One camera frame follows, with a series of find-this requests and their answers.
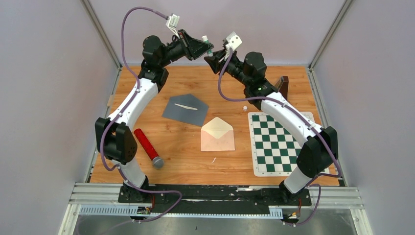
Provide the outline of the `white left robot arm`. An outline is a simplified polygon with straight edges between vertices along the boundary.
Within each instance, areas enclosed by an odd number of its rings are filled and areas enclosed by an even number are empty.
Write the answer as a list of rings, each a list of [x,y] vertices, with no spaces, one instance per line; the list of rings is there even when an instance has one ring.
[[[164,44],[158,36],[151,35],[142,45],[143,62],[132,90],[113,113],[95,122],[97,150],[103,166],[108,171],[119,171],[124,186],[131,189],[131,196],[138,202],[149,198],[150,189],[136,159],[138,144],[132,129],[165,85],[169,75],[166,66],[183,57],[190,61],[198,59],[214,47],[206,35],[193,38],[183,29],[173,35],[170,43]]]

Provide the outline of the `cream pink envelope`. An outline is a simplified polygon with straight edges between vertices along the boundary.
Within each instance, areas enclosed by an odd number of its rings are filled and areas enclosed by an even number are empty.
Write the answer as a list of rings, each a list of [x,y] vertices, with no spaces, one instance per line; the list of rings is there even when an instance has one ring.
[[[233,127],[219,117],[213,118],[201,128],[202,152],[234,151]]]

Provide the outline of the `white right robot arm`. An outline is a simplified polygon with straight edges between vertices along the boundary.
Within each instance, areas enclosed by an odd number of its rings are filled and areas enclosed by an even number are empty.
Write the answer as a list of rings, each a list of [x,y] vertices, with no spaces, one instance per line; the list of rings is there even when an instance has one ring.
[[[249,52],[239,60],[236,52],[226,50],[204,57],[214,74],[220,77],[228,73],[244,85],[244,101],[270,115],[287,129],[301,146],[297,167],[282,182],[279,197],[285,204],[292,204],[313,180],[323,176],[323,170],[331,164],[338,166],[337,131],[328,126],[323,128],[300,113],[266,79],[267,66],[260,52]]]

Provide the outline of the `grey envelope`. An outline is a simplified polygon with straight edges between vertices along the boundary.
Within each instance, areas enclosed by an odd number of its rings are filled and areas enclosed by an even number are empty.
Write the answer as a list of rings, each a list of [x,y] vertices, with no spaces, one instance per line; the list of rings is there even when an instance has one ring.
[[[174,105],[183,104],[198,108],[198,111],[188,110]],[[168,104],[162,114],[163,118],[195,125],[203,126],[209,106],[192,94],[183,94],[170,97]]]

